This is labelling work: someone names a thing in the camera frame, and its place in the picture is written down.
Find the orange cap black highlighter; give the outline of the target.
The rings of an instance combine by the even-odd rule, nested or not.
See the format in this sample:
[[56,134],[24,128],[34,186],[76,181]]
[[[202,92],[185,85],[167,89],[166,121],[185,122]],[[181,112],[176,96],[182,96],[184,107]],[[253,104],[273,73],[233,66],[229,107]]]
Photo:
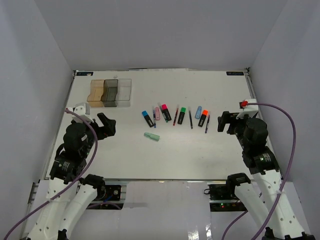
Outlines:
[[203,127],[204,123],[205,123],[205,120],[207,118],[207,115],[208,115],[208,110],[204,109],[201,113],[201,116],[199,118],[199,122],[198,122],[198,126],[199,127]]

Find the blue cap black highlighter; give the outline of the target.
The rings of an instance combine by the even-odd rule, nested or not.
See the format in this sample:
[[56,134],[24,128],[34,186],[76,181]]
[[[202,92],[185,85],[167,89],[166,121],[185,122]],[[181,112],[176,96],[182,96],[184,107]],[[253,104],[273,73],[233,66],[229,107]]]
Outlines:
[[152,128],[154,126],[154,123],[153,123],[152,119],[150,118],[149,114],[147,113],[147,111],[144,110],[141,114],[144,117],[144,119],[145,119],[146,123],[148,124],[148,126],[150,128]]

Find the green cap black highlighter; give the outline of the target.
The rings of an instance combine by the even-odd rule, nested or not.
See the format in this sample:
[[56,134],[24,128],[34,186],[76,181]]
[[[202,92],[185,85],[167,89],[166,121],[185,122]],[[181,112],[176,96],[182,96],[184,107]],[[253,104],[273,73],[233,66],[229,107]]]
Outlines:
[[177,121],[177,123],[178,123],[179,125],[181,125],[181,124],[183,123],[185,114],[186,114],[186,108],[185,108],[185,107],[182,107],[182,108],[180,109],[179,116],[178,116],[178,121]]

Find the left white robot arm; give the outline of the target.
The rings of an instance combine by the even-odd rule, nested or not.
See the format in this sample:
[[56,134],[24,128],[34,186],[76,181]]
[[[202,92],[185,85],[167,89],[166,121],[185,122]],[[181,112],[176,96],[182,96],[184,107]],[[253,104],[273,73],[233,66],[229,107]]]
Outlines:
[[49,174],[46,204],[27,240],[68,240],[90,203],[105,196],[104,178],[93,174],[82,177],[89,168],[90,152],[97,153],[98,141],[116,134],[116,121],[104,113],[95,119],[74,113],[66,128],[63,143],[58,147]]

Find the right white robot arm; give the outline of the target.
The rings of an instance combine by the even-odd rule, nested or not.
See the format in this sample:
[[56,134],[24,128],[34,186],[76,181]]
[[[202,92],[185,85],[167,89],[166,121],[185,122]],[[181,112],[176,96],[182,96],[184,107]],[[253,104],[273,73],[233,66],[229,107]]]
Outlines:
[[255,192],[252,181],[245,173],[229,175],[226,195],[239,199],[264,234],[264,240],[313,240],[299,223],[282,184],[275,155],[267,146],[267,124],[255,115],[242,115],[225,111],[218,117],[218,132],[229,125],[227,133],[236,136],[242,148],[242,159],[258,185],[261,194]]

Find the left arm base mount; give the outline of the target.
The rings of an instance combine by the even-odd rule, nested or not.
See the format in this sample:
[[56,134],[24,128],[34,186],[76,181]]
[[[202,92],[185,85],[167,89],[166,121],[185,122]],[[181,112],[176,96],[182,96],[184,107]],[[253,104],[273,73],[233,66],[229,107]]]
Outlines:
[[94,209],[101,210],[121,210],[121,185],[103,185],[97,189],[97,197],[94,203],[99,203]]

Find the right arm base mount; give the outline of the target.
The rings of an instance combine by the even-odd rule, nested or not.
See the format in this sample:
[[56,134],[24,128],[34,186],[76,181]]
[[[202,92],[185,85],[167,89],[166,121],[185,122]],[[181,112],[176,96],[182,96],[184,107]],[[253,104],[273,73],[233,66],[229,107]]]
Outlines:
[[212,213],[247,210],[244,204],[231,194],[226,184],[209,184],[203,193],[209,197],[209,207]]

